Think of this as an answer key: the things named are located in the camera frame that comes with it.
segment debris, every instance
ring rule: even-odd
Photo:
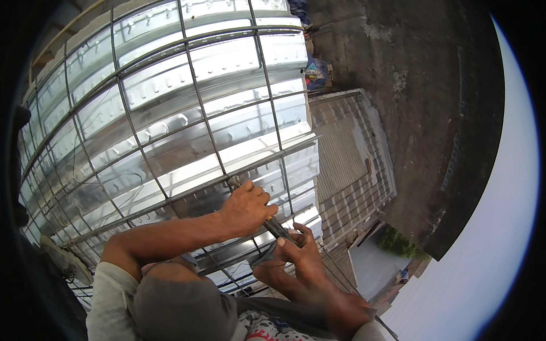
[[[313,58],[310,53],[307,54],[307,68],[304,73],[308,90],[324,87],[329,80],[328,64],[318,58]]]

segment gray t-shirt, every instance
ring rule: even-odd
[[[93,305],[86,320],[90,341],[142,340],[129,312],[138,285],[137,280],[122,268],[107,262],[99,263],[93,282]],[[261,335],[273,334],[275,328],[266,314],[247,311],[239,315],[231,341],[262,340]],[[358,330],[353,341],[385,341],[381,328],[376,321],[367,323]],[[302,335],[285,327],[282,336],[286,337],[279,341],[291,340],[296,334]],[[303,338],[308,341],[321,340],[309,336]]]

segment man's hand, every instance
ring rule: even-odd
[[[303,235],[290,234],[301,249],[284,238],[277,239],[277,247],[285,253],[285,258],[294,263],[296,277],[308,290],[315,302],[326,310],[328,329],[336,334],[339,340],[351,340],[363,324],[373,320],[368,316],[370,305],[362,298],[341,291],[324,272],[321,255],[313,234],[309,228],[294,224]]]
[[[276,215],[277,205],[266,206],[270,198],[250,180],[234,190],[218,211],[228,239],[253,235],[268,217]]]
[[[296,277],[306,288],[310,290],[322,289],[325,285],[331,284],[331,281],[324,272],[313,232],[302,224],[294,223],[293,226],[303,233],[301,235],[289,231],[292,238],[301,245],[301,249],[291,241],[280,237],[277,239],[277,247],[280,249],[278,252],[286,254],[285,260],[294,263]]]

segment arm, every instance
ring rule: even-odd
[[[140,282],[145,264],[255,234],[266,218],[278,211],[277,205],[266,206],[269,199],[261,187],[247,181],[233,191],[217,212],[139,226],[113,235],[100,261],[119,266]]]
[[[298,248],[284,238],[277,240],[285,259],[294,263],[296,277],[309,291],[311,300],[322,304],[326,310],[328,329],[340,340],[351,340],[363,324],[371,322],[366,310],[370,305],[361,297],[341,291],[324,272],[321,255],[314,242],[311,230],[304,225],[294,224],[303,235],[292,234],[302,245]]]

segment corrugated metal decking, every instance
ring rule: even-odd
[[[216,210],[239,174],[271,194],[280,221],[319,236],[301,30],[284,0],[155,1],[111,14],[25,97],[23,233],[51,237],[93,271],[114,233]],[[247,259],[272,241],[261,231],[192,254],[222,291],[249,295]],[[92,288],[70,286],[90,306]]]

